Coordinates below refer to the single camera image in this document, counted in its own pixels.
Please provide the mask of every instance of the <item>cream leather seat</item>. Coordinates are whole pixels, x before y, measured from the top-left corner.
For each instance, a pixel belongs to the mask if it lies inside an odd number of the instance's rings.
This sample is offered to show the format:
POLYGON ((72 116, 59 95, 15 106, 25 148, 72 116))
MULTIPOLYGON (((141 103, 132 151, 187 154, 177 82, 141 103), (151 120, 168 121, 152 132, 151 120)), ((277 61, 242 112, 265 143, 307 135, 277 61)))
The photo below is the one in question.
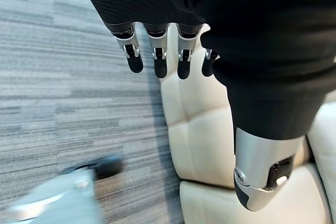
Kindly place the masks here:
MULTIPOLYGON (((307 141, 296 154, 295 169, 287 185, 267 207, 250 212, 240 205, 233 183, 233 127, 226 89, 213 76, 202 75, 205 49, 200 43, 193 54, 190 76, 180 80, 176 74, 176 49, 177 29, 171 25, 168 75, 161 80, 161 92, 174 167, 183 180, 188 180, 180 185, 185 223, 332 223, 328 198, 307 141)), ((336 118, 331 124, 336 128, 336 118)), ((310 138, 317 139, 313 141, 313 149, 324 137, 329 137, 334 146, 331 153, 327 147, 321 148, 316 157, 318 167, 326 167, 322 169, 326 174, 326 180, 322 177, 325 185, 328 176, 334 175, 333 183, 326 185, 327 193, 332 194, 332 188, 336 188, 336 173, 330 174, 333 167, 325 163, 336 164, 336 132, 325 136, 324 126, 316 127, 310 134, 310 138)), ((336 194, 332 199, 330 204, 336 207, 336 194)))

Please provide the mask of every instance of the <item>silver metal part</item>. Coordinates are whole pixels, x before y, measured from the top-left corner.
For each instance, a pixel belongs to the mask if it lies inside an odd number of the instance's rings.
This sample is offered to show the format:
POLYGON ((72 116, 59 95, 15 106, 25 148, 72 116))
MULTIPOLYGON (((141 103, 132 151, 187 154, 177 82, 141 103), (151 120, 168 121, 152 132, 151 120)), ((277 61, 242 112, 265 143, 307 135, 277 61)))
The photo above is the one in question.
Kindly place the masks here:
POLYGON ((148 38, 149 38, 149 44, 152 49, 152 55, 153 55, 154 60, 157 60, 155 48, 162 48, 162 51, 163 51, 162 59, 163 60, 166 59, 167 57, 167 31, 161 37, 152 37, 148 35, 148 38))
MULTIPOLYGON (((95 198, 94 171, 79 169, 69 174, 64 174, 50 179, 34 188, 28 195, 19 199, 9 209, 10 223, 40 223, 40 216, 46 216, 48 211, 57 205, 63 208, 61 201, 71 202, 71 195, 76 194, 74 200, 88 199, 92 202, 95 198)), ((70 212, 57 212, 58 214, 71 214, 70 212)))
POLYGON ((140 54, 139 42, 138 42, 138 39, 137 39, 137 34, 135 32, 134 24, 132 25, 132 31, 133 31, 132 36, 130 38, 127 38, 127 39, 120 39, 120 38, 117 38, 116 36, 114 36, 115 39, 117 40, 120 48, 124 51, 127 58, 130 58, 130 56, 128 55, 128 53, 126 51, 126 48, 125 48, 126 45, 132 45, 135 57, 138 57, 139 54, 140 54))
POLYGON ((274 188, 267 188, 269 171, 274 164, 294 156, 304 138, 271 140, 237 129, 234 179, 248 196, 247 209, 258 211, 274 198, 288 177, 278 178, 274 188))
POLYGON ((184 38, 181 36, 180 34, 180 29, 179 27, 177 26, 178 28, 178 50, 179 50, 179 53, 178 53, 178 58, 180 61, 183 61, 183 51, 184 50, 188 50, 188 61, 191 61, 191 57, 192 57, 192 54, 194 52, 194 49, 195 49, 195 45, 196 45, 196 42, 197 42, 197 38, 200 34, 200 31, 201 29, 199 29, 197 35, 194 37, 194 38, 184 38))
POLYGON ((206 51, 205 51, 205 58, 206 58, 207 60, 210 60, 210 59, 211 59, 211 54, 212 54, 212 49, 206 49, 206 51))

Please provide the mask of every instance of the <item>couch cushion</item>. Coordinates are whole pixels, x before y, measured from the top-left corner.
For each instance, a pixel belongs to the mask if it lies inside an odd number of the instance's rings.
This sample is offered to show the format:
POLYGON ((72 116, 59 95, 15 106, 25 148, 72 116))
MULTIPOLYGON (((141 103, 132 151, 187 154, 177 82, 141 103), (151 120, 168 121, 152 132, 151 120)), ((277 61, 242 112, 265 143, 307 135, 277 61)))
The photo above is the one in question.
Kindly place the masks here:
MULTIPOLYGON (((183 179, 233 188, 233 127, 226 88, 214 76, 202 75, 205 49, 199 43, 190 76, 179 79, 176 27, 171 25, 168 33, 169 75, 161 80, 161 95, 175 169, 183 179)), ((308 159, 304 142, 295 166, 308 159)))
POLYGON ((324 104, 308 134, 316 164, 336 218, 336 102, 324 104))
POLYGON ((234 190, 181 182, 185 224, 331 224, 327 199, 315 166, 293 171, 287 184, 264 209, 250 212, 234 190))

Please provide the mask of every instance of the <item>black fabric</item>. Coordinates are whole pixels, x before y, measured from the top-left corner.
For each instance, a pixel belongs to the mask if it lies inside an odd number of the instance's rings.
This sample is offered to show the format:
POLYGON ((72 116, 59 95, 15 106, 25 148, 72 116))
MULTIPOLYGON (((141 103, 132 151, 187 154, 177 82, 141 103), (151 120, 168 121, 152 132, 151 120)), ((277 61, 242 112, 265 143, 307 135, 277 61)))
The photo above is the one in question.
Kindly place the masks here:
MULTIPOLYGON (((197 25, 220 60, 235 127, 286 139, 307 133, 336 88, 336 0, 91 0, 107 24, 197 25)), ((184 69, 179 66, 179 76, 184 69)))

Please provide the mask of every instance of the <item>robotic finger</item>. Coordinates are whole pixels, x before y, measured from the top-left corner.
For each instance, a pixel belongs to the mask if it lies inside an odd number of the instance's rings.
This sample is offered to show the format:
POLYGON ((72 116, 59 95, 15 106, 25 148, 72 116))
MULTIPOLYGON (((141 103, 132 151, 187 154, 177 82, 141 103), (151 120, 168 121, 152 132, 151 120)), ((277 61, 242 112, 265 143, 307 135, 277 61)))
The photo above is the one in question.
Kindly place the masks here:
POLYGON ((154 71, 158 78, 167 75, 167 24, 144 24, 154 59, 154 71))
POLYGON ((143 63, 134 23, 110 25, 109 29, 116 38, 121 49, 124 51, 128 66, 132 72, 140 73, 143 69, 143 63))
POLYGON ((219 58, 219 54, 212 49, 207 49, 202 65, 202 74, 205 77, 212 76, 212 64, 219 58))
POLYGON ((195 49, 197 37, 203 25, 187 26, 178 24, 178 65, 177 74, 184 80, 189 76, 191 57, 195 49))

